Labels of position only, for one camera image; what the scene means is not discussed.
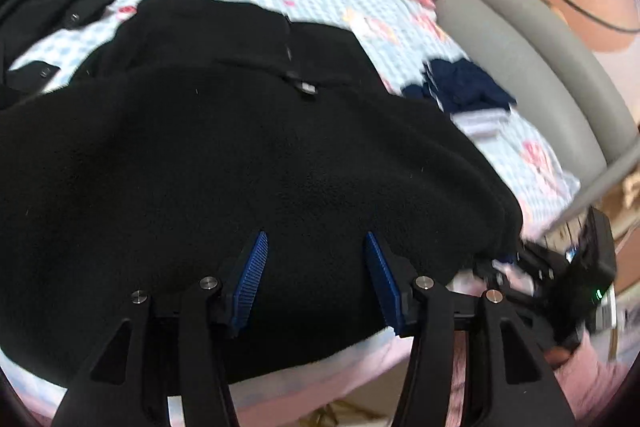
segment gray headboard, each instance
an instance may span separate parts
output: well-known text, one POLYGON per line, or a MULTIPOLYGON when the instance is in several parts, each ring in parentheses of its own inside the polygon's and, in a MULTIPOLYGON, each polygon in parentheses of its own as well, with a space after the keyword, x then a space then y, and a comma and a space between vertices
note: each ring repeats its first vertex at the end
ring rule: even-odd
POLYGON ((518 101, 582 188, 559 218, 599 200, 640 160, 638 128, 594 55, 539 0, 439 0, 438 24, 518 101))

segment pink sleeve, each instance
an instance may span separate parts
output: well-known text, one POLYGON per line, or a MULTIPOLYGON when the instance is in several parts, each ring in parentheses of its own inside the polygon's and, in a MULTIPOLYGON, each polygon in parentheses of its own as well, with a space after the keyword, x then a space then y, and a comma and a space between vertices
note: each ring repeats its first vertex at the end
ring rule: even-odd
POLYGON ((628 373, 621 363, 602 363, 585 332, 582 344, 562 367, 555 371, 574 416, 588 425, 607 406, 628 373))

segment navy blue clothing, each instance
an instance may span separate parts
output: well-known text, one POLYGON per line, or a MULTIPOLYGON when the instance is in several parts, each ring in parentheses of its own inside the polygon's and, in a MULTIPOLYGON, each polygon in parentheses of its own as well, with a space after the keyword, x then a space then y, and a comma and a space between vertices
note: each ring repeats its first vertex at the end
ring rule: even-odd
POLYGON ((407 98, 433 98, 449 114, 481 109, 509 109, 515 99, 479 66, 460 58, 449 62, 436 58, 425 64, 424 83, 406 86, 407 98))

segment pink floral pattern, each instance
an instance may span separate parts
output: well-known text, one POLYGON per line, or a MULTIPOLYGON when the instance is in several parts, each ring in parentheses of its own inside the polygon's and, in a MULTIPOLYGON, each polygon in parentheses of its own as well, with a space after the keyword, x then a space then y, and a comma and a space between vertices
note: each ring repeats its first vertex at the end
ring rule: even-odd
POLYGON ((394 90, 391 88, 391 85, 389 84, 389 81, 386 79, 386 76, 380 75, 380 80, 382 81, 382 85, 385 86, 385 89, 390 92, 393 93, 394 90))
POLYGON ((123 6, 116 12, 116 18, 120 21, 125 21, 132 18, 137 12, 138 9, 135 6, 123 6))
POLYGON ((428 13, 421 13, 420 15, 415 15, 414 22, 418 26, 420 26, 420 28, 423 28, 433 33, 434 35, 436 35, 441 42, 447 41, 451 38, 446 33, 446 31, 444 31, 442 28, 440 28, 440 26, 438 26, 435 22, 433 22, 433 20, 431 19, 431 16, 428 13))
POLYGON ((349 24, 351 31, 359 38, 382 38, 398 44, 393 28, 381 20, 364 15, 353 8, 347 8, 342 19, 349 24))
POLYGON ((541 143, 533 140, 522 142, 520 157, 531 167, 536 175, 538 186, 547 196, 565 196, 556 180, 556 173, 545 148, 541 143))

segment bed sheet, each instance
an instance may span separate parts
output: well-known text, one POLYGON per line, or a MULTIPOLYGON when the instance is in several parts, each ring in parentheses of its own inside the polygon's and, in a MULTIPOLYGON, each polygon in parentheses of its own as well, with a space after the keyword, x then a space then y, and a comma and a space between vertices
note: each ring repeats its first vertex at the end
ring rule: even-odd
MULTIPOLYGON (((60 30, 32 46, 12 68, 32 60, 60 67, 47 89, 68 83, 82 60, 109 41, 117 26, 136 12, 140 0, 115 0, 104 17, 81 30, 60 30)), ((464 51, 436 24, 436 14, 411 0, 228 0, 253 2, 293 21, 319 22, 351 29, 386 88, 422 81, 423 63, 432 58, 457 60, 464 51)), ((579 188, 563 172, 548 142, 516 110, 500 122, 494 136, 472 138, 514 192, 524 214, 523 236, 535 238, 567 206, 579 188)), ((410 341, 380 331, 328 359, 290 368, 232 386, 243 425, 276 426, 319 407, 382 374, 408 356, 410 341), (276 408, 268 409, 273 403, 276 408), (277 410, 287 410, 278 416, 277 410)), ((23 400, 37 413, 51 416, 64 390, 14 366, 4 356, 0 365, 23 400)), ((170 403, 174 425, 181 422, 178 403, 170 403)))

